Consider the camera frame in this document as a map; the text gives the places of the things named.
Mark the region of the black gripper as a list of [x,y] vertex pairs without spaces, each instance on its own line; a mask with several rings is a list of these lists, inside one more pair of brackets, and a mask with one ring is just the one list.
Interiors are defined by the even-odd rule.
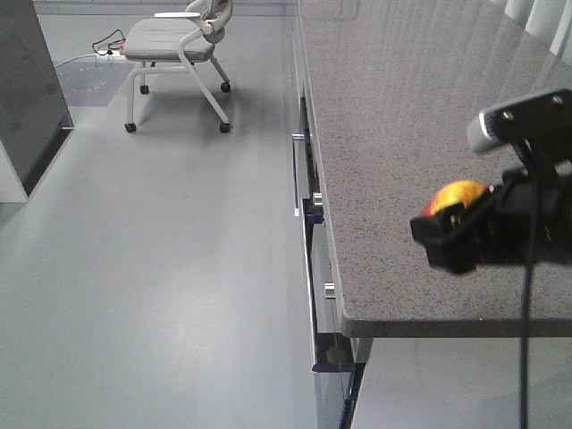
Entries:
[[410,220],[431,267],[464,274],[479,265],[571,263],[571,172],[551,168],[534,183],[520,168],[502,179],[468,207],[456,203]]

